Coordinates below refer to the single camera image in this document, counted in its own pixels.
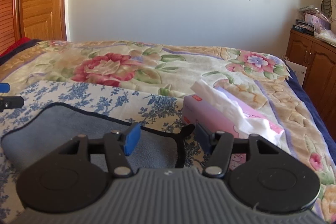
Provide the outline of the pink tissue pack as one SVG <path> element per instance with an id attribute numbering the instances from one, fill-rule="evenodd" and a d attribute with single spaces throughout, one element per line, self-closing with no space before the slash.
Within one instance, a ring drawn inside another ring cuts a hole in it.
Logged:
<path id="1" fill-rule="evenodd" d="M 208 132 L 194 132 L 191 148 L 186 148 L 186 167 L 193 166 L 194 155 L 200 151 L 209 155 L 216 133 L 227 132 L 239 139 L 257 134 L 280 145 L 284 129 L 237 96 L 224 88 L 213 88 L 203 80 L 196 81 L 191 90 L 193 94 L 183 98 L 181 122 L 185 126 L 200 124 Z"/>

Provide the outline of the grey towel black trim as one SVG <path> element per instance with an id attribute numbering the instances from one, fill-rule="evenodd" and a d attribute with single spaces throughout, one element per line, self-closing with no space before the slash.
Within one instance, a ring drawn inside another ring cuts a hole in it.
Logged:
<path id="1" fill-rule="evenodd" d="M 90 140 L 110 134 L 119 142 L 133 171 L 139 168 L 183 168 L 186 159 L 183 140 L 187 132 L 189 128 L 168 134 L 136 122 L 53 104 L 28 124 L 6 133 L 1 146 L 9 161 L 22 171 L 80 134 Z"/>

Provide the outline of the blue floral white cloth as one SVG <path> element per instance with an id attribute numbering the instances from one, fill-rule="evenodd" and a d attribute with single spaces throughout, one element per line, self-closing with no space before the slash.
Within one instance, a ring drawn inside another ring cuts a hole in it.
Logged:
<path id="1" fill-rule="evenodd" d="M 45 107 L 52 103 L 65 103 L 79 110 L 102 114 L 126 122 L 139 122 L 142 126 L 169 134 L 182 128 L 183 99 L 160 96 L 154 92 L 114 88 L 96 84 L 61 83 L 38 81 L 20 93 L 25 100 L 21 109 L 5 110 L 1 113 L 1 137 L 9 136 L 11 130 L 27 125 Z M 204 166 L 206 157 L 194 137 L 184 141 L 186 167 Z M 9 152 L 1 144 L 1 221 L 10 223 L 22 211 L 23 206 L 15 190 L 18 167 Z"/>

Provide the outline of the red blanket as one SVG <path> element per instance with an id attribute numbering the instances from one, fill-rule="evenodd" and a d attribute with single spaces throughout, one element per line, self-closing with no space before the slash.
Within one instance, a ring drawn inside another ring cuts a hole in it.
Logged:
<path id="1" fill-rule="evenodd" d="M 5 50 L 3 53 L 1 53 L 1 57 L 5 57 L 9 54 L 17 53 L 17 52 L 20 52 L 22 50 L 25 50 L 27 47 L 30 46 L 29 45 L 30 41 L 31 41 L 31 39 L 27 38 L 27 37 L 23 37 L 23 38 L 17 40 L 14 44 L 9 46 L 7 48 L 7 50 Z"/>

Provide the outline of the floral bed blanket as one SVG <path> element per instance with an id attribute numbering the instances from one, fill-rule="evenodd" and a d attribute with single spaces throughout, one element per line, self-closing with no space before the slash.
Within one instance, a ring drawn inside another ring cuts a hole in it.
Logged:
<path id="1" fill-rule="evenodd" d="M 319 176 L 314 211 L 335 223 L 335 143 L 295 74 L 276 56 L 226 47 L 140 42 L 30 41 L 1 57 L 15 96 L 38 81 L 85 83 L 184 98 L 198 79 L 221 87 L 284 129 L 280 147 Z"/>

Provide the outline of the white paper board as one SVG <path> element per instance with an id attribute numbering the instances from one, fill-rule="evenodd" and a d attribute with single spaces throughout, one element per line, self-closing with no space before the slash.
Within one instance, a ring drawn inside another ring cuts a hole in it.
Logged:
<path id="1" fill-rule="evenodd" d="M 306 76 L 306 71 L 307 67 L 304 65 L 300 65 L 294 62 L 291 62 L 287 60 L 286 65 L 294 72 L 295 76 L 297 77 L 298 83 L 303 86 L 305 76 Z"/>

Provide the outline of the wooden cabinet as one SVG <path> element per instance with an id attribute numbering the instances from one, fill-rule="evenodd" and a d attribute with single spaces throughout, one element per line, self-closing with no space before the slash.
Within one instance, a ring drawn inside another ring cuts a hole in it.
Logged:
<path id="1" fill-rule="evenodd" d="M 285 55 L 289 61 L 307 67 L 303 89 L 335 138 L 336 53 L 335 47 L 295 30 L 290 31 Z"/>

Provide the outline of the dark book stack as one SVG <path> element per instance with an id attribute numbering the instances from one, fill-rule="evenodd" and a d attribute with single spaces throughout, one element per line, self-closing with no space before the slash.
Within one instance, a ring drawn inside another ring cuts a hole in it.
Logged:
<path id="1" fill-rule="evenodd" d="M 301 19 L 295 20 L 295 24 L 293 25 L 292 30 L 295 30 L 297 32 L 307 34 L 310 36 L 314 36 L 314 25 L 311 23 L 307 23 Z"/>

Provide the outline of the plastic bag on cabinet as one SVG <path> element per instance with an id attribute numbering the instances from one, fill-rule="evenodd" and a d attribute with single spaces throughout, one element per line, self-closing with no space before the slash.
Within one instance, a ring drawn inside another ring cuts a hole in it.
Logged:
<path id="1" fill-rule="evenodd" d="M 331 30 L 320 30 L 320 33 L 315 32 L 314 37 L 330 44 L 333 47 L 336 47 L 336 34 L 334 34 Z"/>

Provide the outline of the pink box on cabinet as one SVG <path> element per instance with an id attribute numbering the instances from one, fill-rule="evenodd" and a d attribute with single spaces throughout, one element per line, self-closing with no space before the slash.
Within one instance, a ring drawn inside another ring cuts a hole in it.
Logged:
<path id="1" fill-rule="evenodd" d="M 316 29 L 326 29 L 329 30 L 331 28 L 331 23 L 327 19 L 319 18 L 313 14 L 305 14 L 305 22 L 310 23 Z"/>

